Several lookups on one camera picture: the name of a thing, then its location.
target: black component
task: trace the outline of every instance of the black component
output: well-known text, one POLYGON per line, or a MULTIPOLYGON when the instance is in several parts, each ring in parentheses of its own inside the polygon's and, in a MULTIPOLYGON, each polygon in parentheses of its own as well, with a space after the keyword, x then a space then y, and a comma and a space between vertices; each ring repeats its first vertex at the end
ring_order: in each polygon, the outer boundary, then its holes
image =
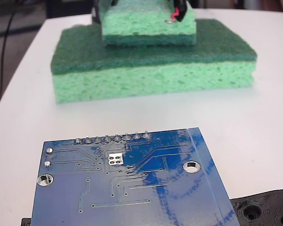
POLYGON ((21 221, 21 226, 30 226, 32 222, 31 218, 23 218, 21 221))
POLYGON ((47 18, 89 14, 93 0, 46 0, 47 18))
POLYGON ((232 199, 231 203, 240 226, 283 226, 283 190, 232 199))

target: red wire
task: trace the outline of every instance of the red wire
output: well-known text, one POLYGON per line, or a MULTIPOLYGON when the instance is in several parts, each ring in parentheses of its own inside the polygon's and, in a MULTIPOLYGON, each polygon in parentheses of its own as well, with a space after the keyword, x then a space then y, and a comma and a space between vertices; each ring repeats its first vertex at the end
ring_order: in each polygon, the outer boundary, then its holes
POLYGON ((174 12, 172 15, 171 15, 171 18, 173 20, 176 20, 175 16, 178 16, 179 15, 179 9, 178 8, 175 8, 176 12, 174 12))

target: blue circuit board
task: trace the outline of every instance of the blue circuit board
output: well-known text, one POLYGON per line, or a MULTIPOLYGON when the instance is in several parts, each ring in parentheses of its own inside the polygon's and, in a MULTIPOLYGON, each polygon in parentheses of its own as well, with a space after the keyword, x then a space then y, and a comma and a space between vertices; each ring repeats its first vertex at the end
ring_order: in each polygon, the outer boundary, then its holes
POLYGON ((45 142, 32 226, 238 226, 198 128, 45 142))

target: table surface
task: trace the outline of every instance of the table surface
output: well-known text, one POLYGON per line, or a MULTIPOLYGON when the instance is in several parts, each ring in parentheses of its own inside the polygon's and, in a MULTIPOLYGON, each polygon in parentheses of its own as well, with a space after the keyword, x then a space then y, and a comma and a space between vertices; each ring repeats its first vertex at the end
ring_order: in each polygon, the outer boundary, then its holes
POLYGON ((283 189, 283 13, 197 10, 258 53, 252 88, 57 105, 50 61, 63 29, 47 20, 0 102, 0 226, 31 217, 44 141, 200 127, 230 198, 283 189))

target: sponge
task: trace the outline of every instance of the sponge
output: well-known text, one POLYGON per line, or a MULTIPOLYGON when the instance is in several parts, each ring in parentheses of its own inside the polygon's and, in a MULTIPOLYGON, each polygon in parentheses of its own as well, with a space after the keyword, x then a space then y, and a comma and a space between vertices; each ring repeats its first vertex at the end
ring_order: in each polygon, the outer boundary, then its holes
POLYGON ((196 13, 188 4, 182 22, 168 24, 174 13, 167 0, 120 0, 110 7, 102 23, 106 45, 194 45, 196 13))
POLYGON ((98 24, 64 30, 51 63, 56 101, 251 86, 256 52, 219 21, 197 27, 189 47, 105 47, 98 24))

